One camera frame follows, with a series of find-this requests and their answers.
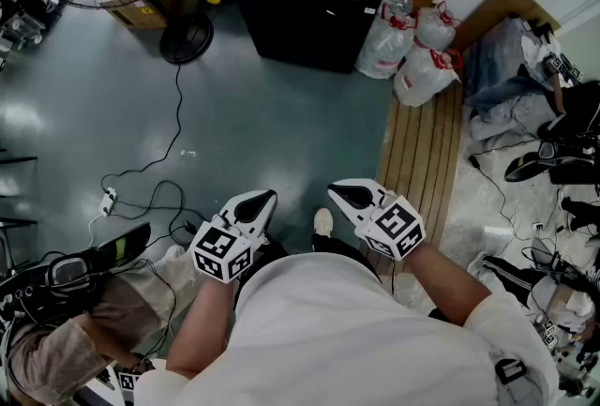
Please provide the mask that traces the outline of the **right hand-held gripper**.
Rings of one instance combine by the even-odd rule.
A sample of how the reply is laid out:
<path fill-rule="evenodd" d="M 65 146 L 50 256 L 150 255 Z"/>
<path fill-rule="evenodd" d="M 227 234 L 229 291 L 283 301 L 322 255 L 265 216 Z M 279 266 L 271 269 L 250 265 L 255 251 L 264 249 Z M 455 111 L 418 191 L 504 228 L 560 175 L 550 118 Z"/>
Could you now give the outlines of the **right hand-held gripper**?
<path fill-rule="evenodd" d="M 383 186 L 373 179 L 338 180 L 327 186 L 327 192 L 354 226 L 365 219 L 372 205 L 379 204 L 355 233 L 370 249 L 391 260 L 404 260 L 426 238 L 418 212 L 403 196 L 385 194 Z"/>

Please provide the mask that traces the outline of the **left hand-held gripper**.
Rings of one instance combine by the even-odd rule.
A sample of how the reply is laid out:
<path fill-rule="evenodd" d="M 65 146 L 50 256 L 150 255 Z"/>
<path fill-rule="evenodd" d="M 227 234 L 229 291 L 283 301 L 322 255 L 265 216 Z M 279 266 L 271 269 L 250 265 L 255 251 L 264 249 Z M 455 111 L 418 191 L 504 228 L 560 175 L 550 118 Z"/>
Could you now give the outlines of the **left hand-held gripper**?
<path fill-rule="evenodd" d="M 277 204 L 278 195 L 272 189 L 252 190 L 230 198 L 193 238 L 195 268 L 222 283 L 238 278 L 254 263 L 254 253 L 265 241 L 264 230 Z"/>

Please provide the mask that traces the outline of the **person's left forearm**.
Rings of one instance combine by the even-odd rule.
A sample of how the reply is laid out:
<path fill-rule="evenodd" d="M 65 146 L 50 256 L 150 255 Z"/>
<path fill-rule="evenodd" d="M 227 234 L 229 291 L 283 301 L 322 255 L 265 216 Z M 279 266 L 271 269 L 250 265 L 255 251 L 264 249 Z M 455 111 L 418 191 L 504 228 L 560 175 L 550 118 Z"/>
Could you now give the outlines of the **person's left forearm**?
<path fill-rule="evenodd" d="M 166 370 L 193 379 L 225 349 L 234 284 L 207 278 L 169 350 Z"/>

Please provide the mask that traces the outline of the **person's right forearm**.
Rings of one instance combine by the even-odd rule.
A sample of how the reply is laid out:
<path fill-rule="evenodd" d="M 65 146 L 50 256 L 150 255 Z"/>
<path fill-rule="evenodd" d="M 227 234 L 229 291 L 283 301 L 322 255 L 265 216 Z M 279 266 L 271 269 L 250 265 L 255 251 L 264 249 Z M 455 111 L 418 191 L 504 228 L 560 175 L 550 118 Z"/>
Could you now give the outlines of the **person's right forearm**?
<path fill-rule="evenodd" d="M 414 248 L 404 263 L 450 323 L 465 324 L 491 295 L 484 284 L 426 242 Z"/>

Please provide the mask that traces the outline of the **person's right white shoe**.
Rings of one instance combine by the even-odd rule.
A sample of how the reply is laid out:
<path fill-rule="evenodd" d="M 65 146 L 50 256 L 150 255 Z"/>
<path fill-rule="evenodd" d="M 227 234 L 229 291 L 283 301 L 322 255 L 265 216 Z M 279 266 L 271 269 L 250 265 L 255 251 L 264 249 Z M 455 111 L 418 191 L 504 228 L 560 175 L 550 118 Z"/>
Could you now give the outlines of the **person's right white shoe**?
<path fill-rule="evenodd" d="M 328 208 L 322 207 L 316 212 L 313 219 L 313 229 L 315 234 L 326 237 L 331 236 L 334 229 L 334 220 Z"/>

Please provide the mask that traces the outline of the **person's black trousers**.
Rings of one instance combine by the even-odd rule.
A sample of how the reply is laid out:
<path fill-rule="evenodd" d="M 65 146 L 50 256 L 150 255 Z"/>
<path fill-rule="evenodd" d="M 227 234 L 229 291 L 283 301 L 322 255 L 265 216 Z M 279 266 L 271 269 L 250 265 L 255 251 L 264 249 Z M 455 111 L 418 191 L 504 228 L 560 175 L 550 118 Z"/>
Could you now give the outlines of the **person's black trousers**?
<path fill-rule="evenodd" d="M 324 252 L 338 254 L 354 261 L 359 262 L 366 267 L 376 279 L 380 279 L 375 268 L 365 258 L 365 256 L 356 248 L 348 245 L 337 238 L 328 237 L 322 234 L 314 233 L 311 236 L 311 245 L 313 246 L 314 252 Z M 266 267 L 268 264 L 288 257 L 287 250 L 277 241 L 270 242 L 266 245 L 261 245 L 257 249 L 258 258 L 254 261 L 252 266 L 242 273 L 239 278 L 238 290 L 234 296 L 234 303 L 237 303 L 240 293 L 244 289 L 248 281 L 256 275 L 261 269 Z"/>

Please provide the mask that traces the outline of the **wooden slatted board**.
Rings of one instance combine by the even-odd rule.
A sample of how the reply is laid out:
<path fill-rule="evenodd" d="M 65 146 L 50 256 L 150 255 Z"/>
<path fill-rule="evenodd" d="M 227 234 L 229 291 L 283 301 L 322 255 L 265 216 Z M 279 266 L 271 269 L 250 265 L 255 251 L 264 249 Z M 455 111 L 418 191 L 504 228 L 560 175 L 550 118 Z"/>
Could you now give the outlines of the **wooden slatted board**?
<path fill-rule="evenodd" d="M 426 240 L 441 243 L 458 167 L 462 85 L 451 83 L 419 107 L 391 97 L 376 180 L 405 197 L 424 221 Z"/>

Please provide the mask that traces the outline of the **person's white shirt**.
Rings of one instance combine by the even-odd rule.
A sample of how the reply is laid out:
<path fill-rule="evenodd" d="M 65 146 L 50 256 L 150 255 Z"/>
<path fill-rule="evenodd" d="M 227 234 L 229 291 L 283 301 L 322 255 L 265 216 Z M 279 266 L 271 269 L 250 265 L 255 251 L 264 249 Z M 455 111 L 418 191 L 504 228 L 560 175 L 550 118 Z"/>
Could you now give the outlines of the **person's white shirt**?
<path fill-rule="evenodd" d="M 517 299 L 462 320 L 400 305 L 362 264 L 305 253 L 241 289 L 228 340 L 200 372 L 144 373 L 135 406 L 555 406 L 558 372 Z"/>

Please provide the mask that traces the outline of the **white power strip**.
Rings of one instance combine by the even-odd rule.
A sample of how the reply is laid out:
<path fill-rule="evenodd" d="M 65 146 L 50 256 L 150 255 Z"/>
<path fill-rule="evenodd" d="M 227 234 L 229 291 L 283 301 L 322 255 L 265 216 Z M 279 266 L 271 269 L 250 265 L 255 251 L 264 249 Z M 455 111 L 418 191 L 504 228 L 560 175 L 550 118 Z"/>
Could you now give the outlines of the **white power strip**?
<path fill-rule="evenodd" d="M 114 188 L 107 188 L 104 190 L 104 196 L 98 207 L 99 213 L 103 217 L 107 217 L 113 210 L 113 207 L 117 200 L 117 192 Z"/>

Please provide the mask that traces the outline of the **plastic wrapped bundle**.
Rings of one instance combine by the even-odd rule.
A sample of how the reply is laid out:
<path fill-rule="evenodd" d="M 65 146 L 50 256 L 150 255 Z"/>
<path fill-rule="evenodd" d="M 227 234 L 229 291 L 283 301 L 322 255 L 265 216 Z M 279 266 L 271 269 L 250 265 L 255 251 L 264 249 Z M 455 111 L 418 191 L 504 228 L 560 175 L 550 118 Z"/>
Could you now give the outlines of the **plastic wrapped bundle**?
<path fill-rule="evenodd" d="M 553 36 L 537 36 L 520 18 L 506 18 L 463 54 L 463 103 L 471 109 L 472 137 L 507 131 L 534 134 L 553 119 L 554 96 L 543 60 L 562 51 Z"/>

